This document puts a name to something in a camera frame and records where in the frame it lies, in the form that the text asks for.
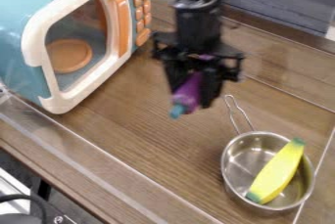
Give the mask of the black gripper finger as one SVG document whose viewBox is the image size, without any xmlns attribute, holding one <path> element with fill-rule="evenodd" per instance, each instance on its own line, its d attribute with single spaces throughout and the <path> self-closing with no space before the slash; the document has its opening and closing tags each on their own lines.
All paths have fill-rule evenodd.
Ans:
<svg viewBox="0 0 335 224">
<path fill-rule="evenodd" d="M 199 105 L 203 109 L 211 106 L 214 99 L 219 96 L 222 86 L 222 74 L 213 68 L 207 67 L 201 72 L 199 83 Z"/>
<path fill-rule="evenodd" d="M 163 68 L 170 91 L 175 92 L 190 76 L 190 64 L 187 61 L 166 60 Z"/>
</svg>

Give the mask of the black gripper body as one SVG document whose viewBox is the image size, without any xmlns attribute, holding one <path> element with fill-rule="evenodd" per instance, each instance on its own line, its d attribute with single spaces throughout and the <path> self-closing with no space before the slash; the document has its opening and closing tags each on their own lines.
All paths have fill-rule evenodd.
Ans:
<svg viewBox="0 0 335 224">
<path fill-rule="evenodd" d="M 175 6 L 175 30 L 152 34 L 152 57 L 187 61 L 190 75 L 207 67 L 222 74 L 222 81 L 238 81 L 244 54 L 221 41 L 221 10 L 217 4 Z"/>
</svg>

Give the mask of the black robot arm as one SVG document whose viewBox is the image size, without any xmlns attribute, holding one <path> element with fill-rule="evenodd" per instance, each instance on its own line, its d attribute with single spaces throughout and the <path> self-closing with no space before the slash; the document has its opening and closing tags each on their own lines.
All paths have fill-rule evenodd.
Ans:
<svg viewBox="0 0 335 224">
<path fill-rule="evenodd" d="M 238 81 L 244 54 L 221 40 L 221 1 L 171 0 L 175 30 L 152 33 L 152 57 L 162 62 L 171 114 L 210 107 L 226 81 Z"/>
</svg>

